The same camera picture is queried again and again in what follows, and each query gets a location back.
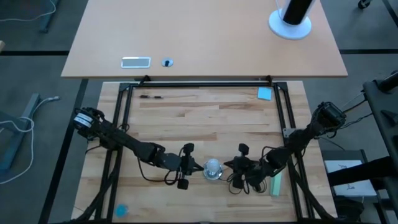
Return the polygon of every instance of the black cylinder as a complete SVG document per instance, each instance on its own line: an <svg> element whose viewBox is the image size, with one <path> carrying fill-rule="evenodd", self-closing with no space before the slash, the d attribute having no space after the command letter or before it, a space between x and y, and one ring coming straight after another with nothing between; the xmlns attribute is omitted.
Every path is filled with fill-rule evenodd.
<svg viewBox="0 0 398 224"><path fill-rule="evenodd" d="M389 77L383 81L379 81L378 84L379 90L383 92L387 92L395 88L398 85L398 70L393 71Z"/></svg>
<svg viewBox="0 0 398 224"><path fill-rule="evenodd" d="M315 0L290 0L283 20L290 25L299 25L307 15L311 3Z"/></svg>

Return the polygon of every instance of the floor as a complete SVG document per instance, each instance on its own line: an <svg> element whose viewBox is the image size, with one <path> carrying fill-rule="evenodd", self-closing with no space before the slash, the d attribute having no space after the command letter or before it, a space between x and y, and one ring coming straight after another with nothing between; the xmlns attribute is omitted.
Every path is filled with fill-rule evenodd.
<svg viewBox="0 0 398 224"><path fill-rule="evenodd" d="M41 4L47 0L0 0L0 19L33 16L42 13ZM398 29L383 1L374 0L364 11L357 0L321 0L339 49L398 49ZM398 1L388 0L398 13ZM48 34L38 33L40 20L34 22L0 22L0 40L5 50L69 50L73 42L87 0L64 0ZM310 107L314 110L321 101L343 105L357 95L362 83L388 76L398 69L398 54L342 55L348 78L305 80ZM37 223L50 179L57 161L63 135L79 88L79 80L61 79L66 57L2 57L0 56L0 109L10 114L24 110L32 93L43 98L60 96L61 101L48 103L35 114L35 161L25 175L0 185L0 223ZM96 106L103 80L90 80L83 105ZM349 114L355 120L369 112L364 104ZM0 148L7 133L0 136ZM333 139L347 150L364 149L368 159L387 155L372 117L340 131ZM13 173L24 170L30 161L30 137L25 141L12 165ZM339 150L320 140L322 150ZM73 209L86 142L75 135L58 189L50 222L68 220ZM379 223L375 210L366 205L365 222ZM395 215L391 223L398 223Z"/></svg>

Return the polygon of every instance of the blue sticky pad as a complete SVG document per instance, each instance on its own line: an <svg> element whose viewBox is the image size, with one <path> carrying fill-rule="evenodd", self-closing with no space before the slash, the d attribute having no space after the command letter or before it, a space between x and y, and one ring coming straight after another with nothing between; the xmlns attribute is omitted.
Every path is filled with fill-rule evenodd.
<svg viewBox="0 0 398 224"><path fill-rule="evenodd" d="M279 172L275 177L271 178L271 196L279 196L280 186L282 185L282 172Z"/></svg>
<svg viewBox="0 0 398 224"><path fill-rule="evenodd" d="M257 98L264 99L264 100L271 100L272 90L265 87L259 87L259 94Z"/></svg>

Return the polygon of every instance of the black metal frame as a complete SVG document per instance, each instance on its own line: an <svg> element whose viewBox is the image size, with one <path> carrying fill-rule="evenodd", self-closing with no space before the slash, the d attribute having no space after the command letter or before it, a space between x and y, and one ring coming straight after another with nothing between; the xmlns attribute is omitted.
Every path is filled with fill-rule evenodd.
<svg viewBox="0 0 398 224"><path fill-rule="evenodd" d="M121 124L121 128L126 130L126 127L128 126L127 120L129 117L129 111L130 111L130 105L131 105L131 99L132 99L132 94L133 94L133 89L134 88L162 88L162 87L231 87L231 86L268 86L268 87L273 87L274 93L275 93L275 101L277 104L277 110L278 110L278 115L279 115L279 122L280 122L280 127L281 130L286 128L286 123L285 123L285 117L284 117L284 112L282 109L282 101L280 98L280 90L284 94L285 98L285 103L286 103L286 108L287 108L287 115L289 117L289 123L291 128L295 128L295 120L294 120L294 114L293 114L293 109L292 105L290 102L290 97L289 97L289 90L287 88L287 83L286 82L272 82L272 79L270 76L266 78L266 81L214 81L214 82L148 82L150 81L150 78L148 76L144 77L141 82L131 82L131 83L120 83L119 85L119 93L118 93L118 98L116 100L116 107L115 107L115 112L114 112L114 117L113 117L113 125L116 127L118 125L118 119L120 115L120 109L121 109L121 103L122 103L122 98L123 94L125 91L127 91L127 100L126 100L126 106L124 108L124 115L123 115L123 122ZM87 85L87 80L83 80L81 83L81 88L79 90L78 98L76 99L75 107L79 108L81 106L81 101L82 98L84 97L84 91ZM50 216L50 211L52 208L53 201L55 199L55 195L57 193L57 188L58 184L62 175L62 170L63 170L63 165L65 164L66 158L67 158L67 151L70 145L70 141L72 140L72 135L73 135L73 126L72 126L72 121L73 121L74 113L72 113L71 118L70 118L70 124L67 129L67 133L65 134L65 139L62 144L62 149L60 156L58 157L57 161L57 166L56 169L53 173L52 181L50 184L49 191L47 193L47 197L42 209L42 213L40 215L39 223L44 224L48 223L49 216ZM287 138L282 135L284 139L284 144L287 142ZM110 198L109 198L109 205L108 205L108 211L106 214L106 218L102 218L102 211L103 211L103 195L97 195L94 200L99 200L99 202L96 204L96 210L95 210L95 219L94 220L87 220L87 221L73 221L71 223L112 223L112 218L113 218L113 213L114 213L114 204L116 200L116 191L118 187L118 179L119 179L119 171L121 167L121 158L123 154L123 148L120 147L116 151L116 162L114 164L113 170L111 171L111 174L109 174L109 167L111 163L111 158L113 156L112 151L108 151L106 153L106 158L104 162L104 169L103 169L103 176L101 179L101 187L100 187L100 192L103 192L109 187L109 184L111 184L111 191L110 191ZM298 168L300 171L301 178L305 185L308 186L307 182L307 176L305 174L305 168L304 168L304 163L302 159L301 154L296 154L295 155L297 158L297 164ZM297 183L295 181L295 173L297 172L294 168L292 158L289 159L288 161L288 170L289 170L289 178L290 178L290 184L292 188L292 195L293 195L293 201L294 201L294 207L295 207L295 212L297 216L298 222L302 222L304 219L303 214L302 214L302 208L300 204L300 198L299 198L299 192L297 188ZM305 197L305 203L307 206L307 211L308 211L308 217L309 219L314 219L314 212L313 212L313 207L312 204L310 203L309 199Z"/></svg>

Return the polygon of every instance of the white base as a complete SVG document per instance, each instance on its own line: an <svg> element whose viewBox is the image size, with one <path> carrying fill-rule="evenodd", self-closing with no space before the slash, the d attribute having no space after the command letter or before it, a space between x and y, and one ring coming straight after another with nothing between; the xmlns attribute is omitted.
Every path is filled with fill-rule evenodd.
<svg viewBox="0 0 398 224"><path fill-rule="evenodd" d="M274 11L268 19L269 28L279 37L289 40L300 40L311 32L312 24L308 16L299 25L290 25L285 23L280 17L279 13L282 10Z"/></svg>

